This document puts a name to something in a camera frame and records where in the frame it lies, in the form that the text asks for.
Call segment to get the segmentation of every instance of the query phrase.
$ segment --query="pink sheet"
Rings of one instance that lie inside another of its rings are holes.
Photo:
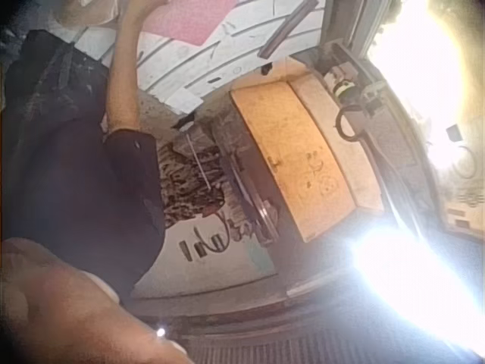
[[[201,46],[236,5],[236,0],[172,0],[154,12],[144,31]]]

